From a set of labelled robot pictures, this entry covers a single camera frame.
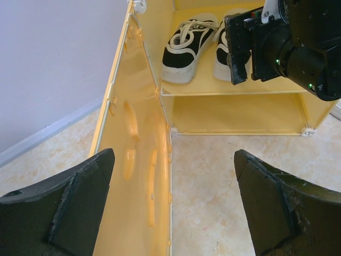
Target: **white shoe sole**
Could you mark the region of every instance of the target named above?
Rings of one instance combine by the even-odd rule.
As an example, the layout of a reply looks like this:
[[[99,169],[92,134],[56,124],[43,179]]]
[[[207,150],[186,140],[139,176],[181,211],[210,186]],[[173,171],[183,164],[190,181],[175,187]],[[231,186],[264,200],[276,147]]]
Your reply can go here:
[[[230,82],[231,81],[231,70],[229,66],[221,64],[217,58],[215,58],[213,76],[218,80]]]
[[[246,73],[249,74],[249,71],[252,66],[252,57],[248,60],[245,64]],[[231,81],[231,69],[229,66],[221,64],[217,57],[215,58],[214,69],[213,69],[213,76],[218,80],[230,82]]]
[[[194,17],[191,17],[190,19],[197,19],[197,20],[203,20],[203,21],[213,20],[214,22],[218,23],[217,17],[211,13],[201,13]],[[170,82],[174,84],[187,84],[191,82],[197,73],[198,63],[199,63],[201,55],[204,52],[206,52],[213,44],[214,35],[215,35],[215,32],[212,32],[211,35],[203,43],[196,58],[187,67],[171,68],[162,64],[162,72],[161,72],[162,80],[165,82]]]

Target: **black sneaker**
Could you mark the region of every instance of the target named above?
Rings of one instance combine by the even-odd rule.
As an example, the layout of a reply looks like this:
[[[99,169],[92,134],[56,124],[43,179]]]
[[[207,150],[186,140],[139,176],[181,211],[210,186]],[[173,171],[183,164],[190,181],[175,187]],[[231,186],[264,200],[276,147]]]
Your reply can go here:
[[[232,15],[236,13],[244,13],[247,12],[247,9],[233,9],[225,14],[227,15]],[[217,42],[217,51],[216,51],[216,58],[215,58],[215,63],[214,63],[214,70],[213,70],[213,76],[219,80],[222,81],[231,81],[231,70],[228,66],[228,54],[229,54],[229,49],[228,49],[228,41],[226,40],[226,32],[225,32],[225,24],[224,24],[224,19],[220,23],[219,29],[216,33],[216,35],[213,38],[213,41]],[[250,56],[246,56],[245,59],[245,69],[246,71],[249,71],[250,69]]]
[[[217,17],[211,13],[181,23],[165,47],[162,79],[176,84],[192,81],[200,56],[212,45],[217,30]]]

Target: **shoe rack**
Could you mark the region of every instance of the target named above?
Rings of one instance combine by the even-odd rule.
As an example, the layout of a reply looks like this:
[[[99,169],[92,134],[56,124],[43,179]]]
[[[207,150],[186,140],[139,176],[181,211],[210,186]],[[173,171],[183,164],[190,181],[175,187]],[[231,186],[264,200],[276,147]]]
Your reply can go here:
[[[220,22],[228,10],[252,10],[264,2],[175,0],[171,7],[169,1],[149,0],[148,4],[155,9],[147,10],[139,20],[173,134],[311,135],[334,106],[333,102],[323,102],[283,77],[253,81],[249,70],[249,79],[239,85],[217,80],[213,76],[216,43],[201,56],[196,76],[190,83],[162,81],[159,69],[163,48],[182,21],[199,13],[212,13]],[[155,22],[157,19],[162,20],[162,26]]]

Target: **white shoelace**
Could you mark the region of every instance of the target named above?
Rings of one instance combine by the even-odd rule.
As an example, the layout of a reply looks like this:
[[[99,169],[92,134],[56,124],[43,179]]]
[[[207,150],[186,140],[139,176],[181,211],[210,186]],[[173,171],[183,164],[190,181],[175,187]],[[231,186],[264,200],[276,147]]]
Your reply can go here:
[[[212,28],[214,30],[216,30],[219,26],[216,22],[213,22],[213,21],[201,21],[201,20],[184,21],[178,27],[180,28],[180,44],[185,43],[188,32],[190,31],[191,27],[195,25],[203,26],[205,28]]]

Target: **baseboard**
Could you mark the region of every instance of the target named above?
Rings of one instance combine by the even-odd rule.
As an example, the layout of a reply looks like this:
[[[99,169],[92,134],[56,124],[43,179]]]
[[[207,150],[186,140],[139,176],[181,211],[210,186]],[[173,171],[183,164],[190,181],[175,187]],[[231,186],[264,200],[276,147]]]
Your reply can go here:
[[[64,118],[58,120],[57,122],[47,126],[46,128],[38,131],[37,133],[27,137],[26,139],[18,142],[11,148],[0,153],[0,168],[9,162],[13,161],[22,154],[35,148],[45,140],[58,134],[65,128],[73,125],[77,121],[81,120],[85,116],[91,114],[93,111],[101,107],[103,97],[98,98],[87,106],[77,110],[76,112],[65,116]]]

